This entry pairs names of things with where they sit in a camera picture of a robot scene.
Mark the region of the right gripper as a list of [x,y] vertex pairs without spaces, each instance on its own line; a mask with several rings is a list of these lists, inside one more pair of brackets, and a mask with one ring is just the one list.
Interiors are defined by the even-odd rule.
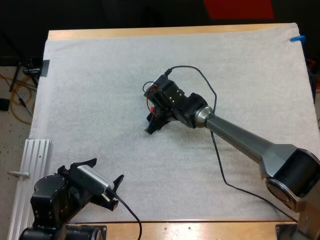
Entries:
[[185,93],[169,79],[157,79],[145,90],[144,96],[150,111],[146,117],[148,126],[144,131],[149,135],[177,120],[174,109],[186,98]]

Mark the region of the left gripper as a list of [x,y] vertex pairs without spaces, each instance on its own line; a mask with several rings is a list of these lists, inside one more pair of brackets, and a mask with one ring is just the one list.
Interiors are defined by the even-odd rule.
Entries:
[[110,181],[94,171],[96,164],[97,158],[74,162],[69,169],[64,165],[61,166],[58,173],[67,179],[70,197],[80,209],[92,203],[113,211],[119,203],[114,199],[114,194],[122,183],[124,175],[121,174],[114,181]]

